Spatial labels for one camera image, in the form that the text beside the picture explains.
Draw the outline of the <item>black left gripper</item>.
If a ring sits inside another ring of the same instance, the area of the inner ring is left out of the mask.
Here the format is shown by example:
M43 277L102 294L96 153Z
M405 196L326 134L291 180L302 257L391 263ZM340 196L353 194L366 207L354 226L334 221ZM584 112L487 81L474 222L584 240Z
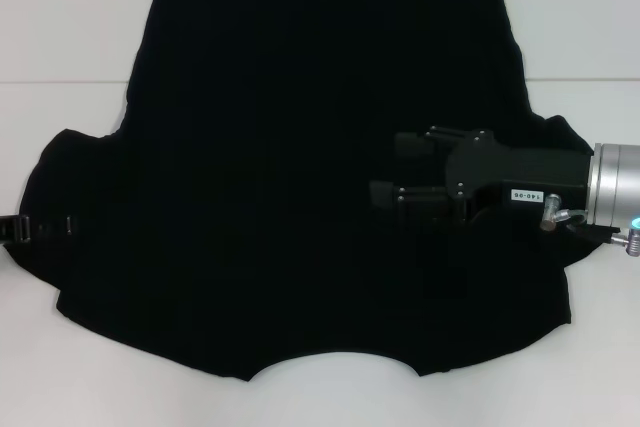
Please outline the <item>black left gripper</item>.
M60 240L73 236L73 216L33 217L11 215L0 217L1 243L29 243L32 240Z

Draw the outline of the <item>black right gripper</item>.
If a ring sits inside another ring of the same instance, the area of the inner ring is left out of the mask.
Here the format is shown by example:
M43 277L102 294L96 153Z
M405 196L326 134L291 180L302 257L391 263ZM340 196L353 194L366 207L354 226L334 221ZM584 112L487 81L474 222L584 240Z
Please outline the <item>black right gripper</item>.
M405 160L447 159L446 188L369 184L372 206L402 222L465 222L494 206L542 216L551 195L560 198L563 209L586 210L589 154L509 147L489 130L441 126L396 133L394 151Z

